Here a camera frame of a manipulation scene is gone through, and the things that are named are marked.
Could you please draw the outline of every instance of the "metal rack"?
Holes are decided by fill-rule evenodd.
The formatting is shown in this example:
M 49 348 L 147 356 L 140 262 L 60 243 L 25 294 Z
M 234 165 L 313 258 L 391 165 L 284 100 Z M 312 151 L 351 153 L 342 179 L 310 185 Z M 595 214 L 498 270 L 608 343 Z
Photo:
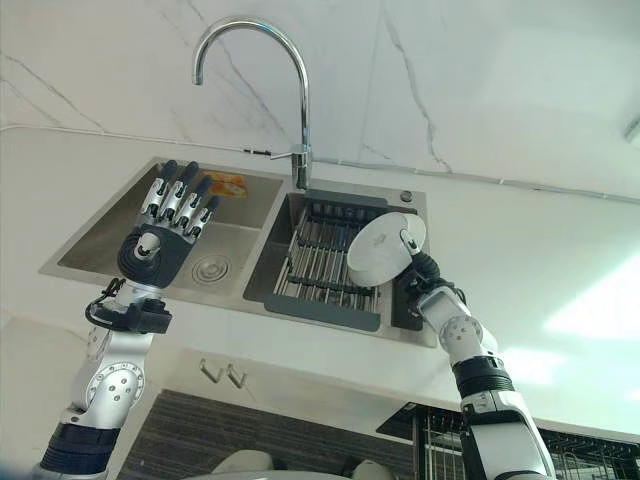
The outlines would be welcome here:
M 377 313 L 378 288 L 359 287 L 347 273 L 349 246 L 370 215 L 365 209 L 350 217 L 323 209 L 323 215 L 313 214 L 316 205 L 300 215 L 273 293 Z
M 416 480 L 466 480 L 462 415 L 409 403 L 376 431 L 413 440 Z M 558 480 L 640 480 L 640 445 L 539 429 Z

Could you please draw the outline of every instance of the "cabinet handle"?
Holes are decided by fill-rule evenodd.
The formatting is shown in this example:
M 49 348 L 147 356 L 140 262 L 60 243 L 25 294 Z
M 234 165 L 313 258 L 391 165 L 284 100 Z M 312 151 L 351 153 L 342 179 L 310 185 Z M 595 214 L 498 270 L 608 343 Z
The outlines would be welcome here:
M 220 382 L 220 380 L 222 380 L 222 375 L 224 375 L 224 368 L 221 368 L 221 369 L 218 371 L 218 376 L 216 377 L 216 376 L 214 376 L 214 375 L 213 375 L 213 373 L 211 373 L 211 372 L 207 369 L 207 365 L 206 365 L 206 364 L 207 364 L 207 362 L 206 362 L 206 360 L 205 360 L 204 358 L 200 360 L 200 371 L 201 371 L 202 373 L 204 373 L 204 374 L 205 374 L 205 376 L 206 376 L 209 380 L 211 380 L 213 383 L 219 383 L 219 382 Z
M 247 374 L 243 373 L 242 377 L 240 377 L 234 370 L 232 363 L 227 365 L 227 377 L 229 377 L 229 380 L 231 380 L 236 388 L 244 387 L 245 381 L 247 380 Z

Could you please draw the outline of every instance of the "cabinet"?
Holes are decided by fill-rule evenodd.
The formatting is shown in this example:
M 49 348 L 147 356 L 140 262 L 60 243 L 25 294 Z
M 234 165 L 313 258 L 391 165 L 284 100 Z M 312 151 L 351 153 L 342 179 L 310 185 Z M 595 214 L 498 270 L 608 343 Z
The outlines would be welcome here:
M 180 352 L 164 387 L 366 435 L 376 435 L 405 403 L 319 376 L 191 349 Z

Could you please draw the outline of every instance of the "robot finger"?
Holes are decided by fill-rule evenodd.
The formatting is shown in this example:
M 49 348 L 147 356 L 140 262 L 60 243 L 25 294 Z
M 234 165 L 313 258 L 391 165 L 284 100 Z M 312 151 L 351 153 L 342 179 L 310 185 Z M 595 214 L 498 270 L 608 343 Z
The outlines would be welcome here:
M 178 163 L 175 160 L 169 160 L 164 164 L 160 174 L 153 181 L 144 202 L 142 202 L 142 206 L 140 207 L 140 213 L 142 215 L 151 215 L 154 218 L 158 215 L 160 205 L 168 190 L 169 181 L 173 178 L 177 169 Z
M 209 190 L 209 187 L 213 183 L 211 177 L 205 176 L 193 192 L 189 195 L 189 198 L 184 202 L 180 213 L 178 214 L 178 220 L 175 222 L 175 227 L 186 228 L 193 216 L 196 213 L 200 200 L 203 195 Z
M 184 199 L 185 194 L 187 193 L 187 188 L 189 184 L 196 176 L 200 167 L 197 162 L 191 162 L 186 168 L 183 170 L 182 175 L 178 177 L 178 180 L 171 186 L 169 190 L 169 194 L 165 197 L 164 202 L 162 202 L 162 206 L 160 207 L 160 220 L 168 220 L 171 222 L 173 217 L 178 210 L 180 202 Z
M 189 222 L 187 228 L 185 228 L 185 235 L 193 238 L 198 238 L 204 230 L 207 223 L 213 220 L 216 208 L 220 204 L 220 197 L 214 195 L 211 197 L 207 206 L 198 212 L 198 214 Z

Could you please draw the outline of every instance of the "marble wall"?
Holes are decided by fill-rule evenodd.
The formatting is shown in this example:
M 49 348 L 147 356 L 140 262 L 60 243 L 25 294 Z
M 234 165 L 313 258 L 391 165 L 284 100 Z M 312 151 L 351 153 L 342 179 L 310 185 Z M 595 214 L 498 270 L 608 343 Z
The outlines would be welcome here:
M 226 34 L 191 85 L 205 28 L 252 14 L 303 52 L 316 156 L 640 196 L 640 151 L 621 135 L 640 113 L 634 0 L 1 5 L 1 126 L 287 151 L 298 85 L 275 42 Z

